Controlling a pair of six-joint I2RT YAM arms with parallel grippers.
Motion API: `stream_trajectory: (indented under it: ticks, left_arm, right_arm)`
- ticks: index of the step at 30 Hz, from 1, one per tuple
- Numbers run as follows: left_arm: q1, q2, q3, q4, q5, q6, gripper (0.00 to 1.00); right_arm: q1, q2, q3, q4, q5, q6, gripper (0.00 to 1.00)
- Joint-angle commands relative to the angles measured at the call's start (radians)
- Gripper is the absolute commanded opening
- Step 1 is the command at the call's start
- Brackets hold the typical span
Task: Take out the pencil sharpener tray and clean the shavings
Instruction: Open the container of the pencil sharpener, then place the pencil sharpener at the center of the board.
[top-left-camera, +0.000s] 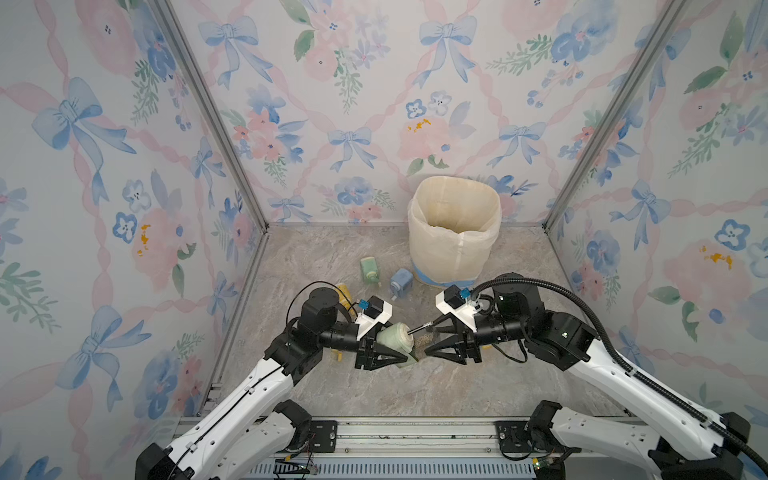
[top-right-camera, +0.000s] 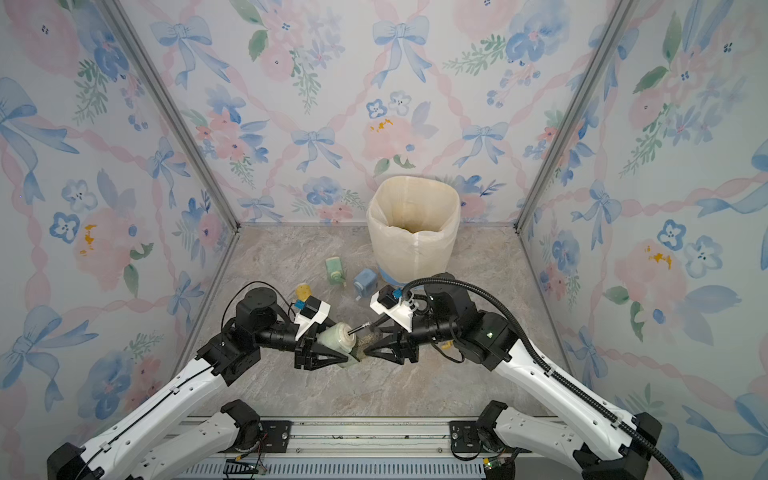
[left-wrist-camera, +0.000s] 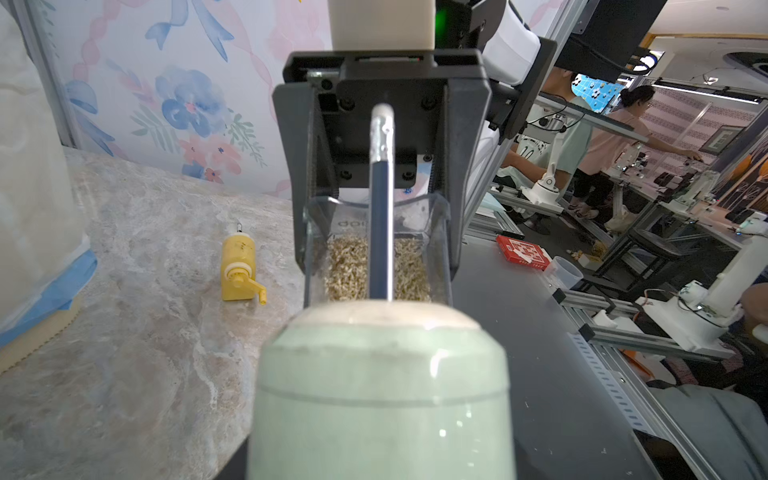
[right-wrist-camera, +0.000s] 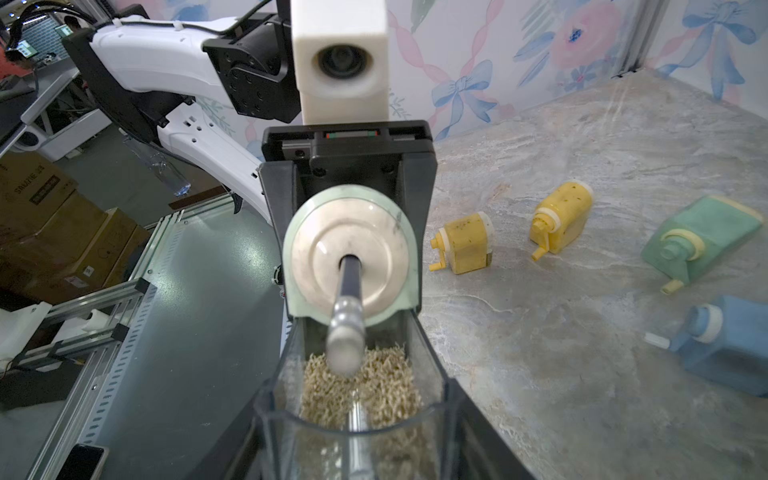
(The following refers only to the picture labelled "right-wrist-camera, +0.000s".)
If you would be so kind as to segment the clear shavings tray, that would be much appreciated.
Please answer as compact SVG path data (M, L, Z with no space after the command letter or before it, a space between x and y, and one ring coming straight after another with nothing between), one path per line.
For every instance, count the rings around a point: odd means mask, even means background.
M363 365L335 375L327 329L288 324L273 377L257 394L263 479L449 479L455 395L417 316L370 328Z

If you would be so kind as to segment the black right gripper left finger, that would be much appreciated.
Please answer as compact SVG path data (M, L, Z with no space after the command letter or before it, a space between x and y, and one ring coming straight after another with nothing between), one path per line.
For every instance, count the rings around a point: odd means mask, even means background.
M270 395L255 395L184 479L277 479Z

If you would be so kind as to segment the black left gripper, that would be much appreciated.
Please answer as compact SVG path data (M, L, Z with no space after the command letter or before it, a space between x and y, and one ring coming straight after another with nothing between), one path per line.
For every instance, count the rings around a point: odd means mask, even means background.
M403 211L416 238L423 274L423 240L437 172L425 121L269 127L258 169L278 245L289 223L312 196L354 184L379 191Z

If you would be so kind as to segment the pale green pencil sharpener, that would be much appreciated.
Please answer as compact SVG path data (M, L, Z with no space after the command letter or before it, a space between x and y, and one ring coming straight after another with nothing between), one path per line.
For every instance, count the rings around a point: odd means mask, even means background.
M404 211L372 188L332 187L295 213L282 246L287 312L326 326L332 373L356 375L368 328L417 309L418 256Z

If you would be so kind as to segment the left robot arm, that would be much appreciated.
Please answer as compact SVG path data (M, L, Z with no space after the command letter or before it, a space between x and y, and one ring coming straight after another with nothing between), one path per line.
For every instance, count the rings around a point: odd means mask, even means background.
M359 185L423 239L437 161L426 122L388 114L385 2L281 1L204 22L133 5L64 46L113 122L204 169L279 237L313 196Z

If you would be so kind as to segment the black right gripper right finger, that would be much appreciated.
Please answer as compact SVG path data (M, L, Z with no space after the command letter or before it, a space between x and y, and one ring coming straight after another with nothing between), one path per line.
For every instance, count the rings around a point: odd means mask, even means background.
M446 406L447 479L534 479L455 379Z

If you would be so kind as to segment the yellow pencil sharpener front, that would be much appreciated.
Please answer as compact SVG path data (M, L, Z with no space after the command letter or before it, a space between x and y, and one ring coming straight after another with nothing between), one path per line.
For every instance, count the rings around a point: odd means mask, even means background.
M455 275L487 268L492 263L495 229L490 217L476 212L444 224L430 240L439 261L430 271L449 268Z

